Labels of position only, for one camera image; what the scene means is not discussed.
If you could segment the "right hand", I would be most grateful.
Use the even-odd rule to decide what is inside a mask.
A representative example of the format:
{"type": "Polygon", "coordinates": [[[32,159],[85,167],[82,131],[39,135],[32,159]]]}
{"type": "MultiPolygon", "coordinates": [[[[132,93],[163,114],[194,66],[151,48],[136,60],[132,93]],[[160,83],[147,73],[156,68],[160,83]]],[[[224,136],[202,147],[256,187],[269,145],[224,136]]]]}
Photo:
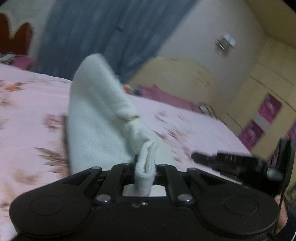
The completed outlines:
{"type": "Polygon", "coordinates": [[[285,201],[281,200],[279,195],[275,197],[275,201],[280,207],[280,214],[278,218],[277,228],[275,230],[275,234],[277,235],[287,224],[288,214],[287,214],[287,207],[285,205],[285,201]]]}

